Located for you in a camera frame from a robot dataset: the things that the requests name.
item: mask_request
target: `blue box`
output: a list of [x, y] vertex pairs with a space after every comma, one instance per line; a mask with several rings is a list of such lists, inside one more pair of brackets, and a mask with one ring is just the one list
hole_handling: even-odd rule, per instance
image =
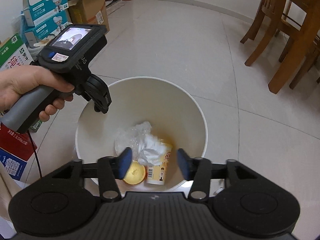
[[67, 0], [23, 0], [23, 3], [28, 26], [38, 26], [68, 8]]
[[29, 45], [33, 48], [33, 44], [43, 40], [49, 35], [52, 38], [56, 37], [65, 27], [67, 27], [68, 18], [65, 11], [62, 11], [55, 16], [45, 20], [43, 23], [36, 27], [27, 29], [24, 34], [28, 40]]
[[20, 180], [27, 162], [0, 148], [0, 161], [11, 178]]

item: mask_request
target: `cartoon chef illustration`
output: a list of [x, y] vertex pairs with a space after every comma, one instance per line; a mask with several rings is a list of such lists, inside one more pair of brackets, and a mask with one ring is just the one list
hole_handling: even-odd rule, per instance
[[62, 24], [62, 16], [54, 17], [53, 18], [54, 23], [58, 26], [57, 32], [60, 33], [64, 29], [64, 26]]
[[163, 181], [163, 179], [164, 179], [164, 167], [161, 168], [161, 172], [159, 174], [159, 177], [160, 177], [159, 181]]
[[56, 8], [54, 9], [55, 12], [59, 13], [63, 10], [63, 6], [61, 5], [62, 0], [52, 0], [52, 2], [56, 6]]

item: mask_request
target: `white trash can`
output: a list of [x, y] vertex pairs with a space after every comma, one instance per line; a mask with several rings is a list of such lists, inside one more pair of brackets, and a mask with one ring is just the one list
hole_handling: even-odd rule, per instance
[[173, 142], [164, 185], [146, 180], [138, 185], [117, 181], [126, 191], [173, 191], [182, 185], [176, 150], [183, 148], [190, 157], [203, 157], [207, 147], [207, 124], [198, 103], [182, 88], [153, 77], [133, 77], [109, 86], [112, 103], [107, 114], [96, 113], [90, 101], [78, 121], [76, 150], [84, 163], [94, 163], [105, 156], [116, 156], [115, 138], [119, 128], [127, 130], [149, 121], [153, 135]]

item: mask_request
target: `display screen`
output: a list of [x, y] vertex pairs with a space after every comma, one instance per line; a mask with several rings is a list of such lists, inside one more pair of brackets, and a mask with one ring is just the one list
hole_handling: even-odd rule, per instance
[[71, 27], [63, 33], [52, 46], [72, 50], [90, 31], [91, 29]]

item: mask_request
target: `baseboard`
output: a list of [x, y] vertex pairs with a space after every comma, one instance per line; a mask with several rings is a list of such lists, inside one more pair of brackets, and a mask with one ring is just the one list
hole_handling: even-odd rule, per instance
[[216, 6], [216, 5], [213, 5], [210, 3], [200, 2], [200, 1], [196, 1], [196, 0], [159, 0], [159, 1], [178, 2], [178, 3], [185, 3], [185, 4], [189, 4], [189, 5], [199, 6], [202, 8], [206, 8], [209, 10], [213, 10], [213, 11], [217, 11], [220, 13], [230, 15], [232, 17], [238, 18], [238, 19], [243, 20], [245, 22], [248, 22], [250, 24], [253, 22], [253, 19], [250, 17], [247, 17], [243, 14], [240, 14], [240, 13], [237, 13], [237, 12], [231, 11], [229, 9], [226, 9], [226, 8], [223, 8], [220, 6]]

